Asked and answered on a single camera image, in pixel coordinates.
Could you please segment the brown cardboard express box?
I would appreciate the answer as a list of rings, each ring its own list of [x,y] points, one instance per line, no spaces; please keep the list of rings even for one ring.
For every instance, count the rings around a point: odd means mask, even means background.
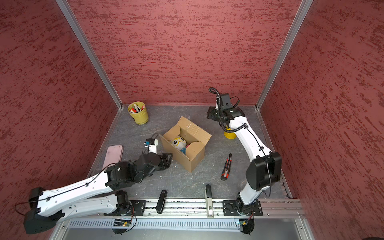
[[[177,136],[187,141],[185,151],[180,151],[171,145],[170,141]],[[205,130],[181,117],[178,123],[160,136],[164,151],[173,154],[173,160],[181,164],[188,172],[192,172],[205,157],[205,147],[211,135]]]

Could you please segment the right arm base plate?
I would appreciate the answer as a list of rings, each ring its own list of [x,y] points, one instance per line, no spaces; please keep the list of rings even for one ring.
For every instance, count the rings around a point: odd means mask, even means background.
[[[263,210],[260,201],[255,201],[251,205],[245,205],[241,199],[235,201],[224,200],[223,201],[223,213],[224,216],[240,216],[240,217],[261,217],[263,216]]]

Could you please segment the red black utility knife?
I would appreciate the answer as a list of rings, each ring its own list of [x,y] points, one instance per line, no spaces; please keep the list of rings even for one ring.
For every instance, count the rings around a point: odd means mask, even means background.
[[[226,181],[230,175],[230,170],[231,170],[231,164],[232,164],[232,153],[229,153],[229,156],[226,160],[224,169],[221,174],[221,180]]]

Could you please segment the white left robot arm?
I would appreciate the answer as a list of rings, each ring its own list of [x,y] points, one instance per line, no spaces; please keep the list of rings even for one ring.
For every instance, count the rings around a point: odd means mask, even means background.
[[[28,201],[31,209],[24,218],[26,233],[42,233],[57,223],[89,215],[131,215],[131,202],[125,189],[156,171],[168,169],[172,157],[172,154],[142,154],[134,162],[112,163],[100,173],[68,186],[32,189]]]

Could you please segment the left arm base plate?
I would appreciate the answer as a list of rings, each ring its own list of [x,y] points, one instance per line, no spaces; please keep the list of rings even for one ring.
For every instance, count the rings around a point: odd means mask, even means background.
[[[146,203],[146,200],[129,200],[128,207],[119,207],[112,213],[104,213],[104,216],[143,216],[146,208]]]

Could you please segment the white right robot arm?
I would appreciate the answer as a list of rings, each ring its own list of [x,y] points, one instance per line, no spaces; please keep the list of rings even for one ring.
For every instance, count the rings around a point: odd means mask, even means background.
[[[216,106],[209,107],[207,119],[218,122],[225,133],[236,134],[250,159],[247,183],[238,193],[235,207],[239,214],[247,216],[259,196],[264,193],[269,197],[272,185],[280,181],[282,157],[260,140],[238,107],[239,101],[233,105],[229,94],[221,94],[215,88],[209,88],[209,92],[216,95]]]

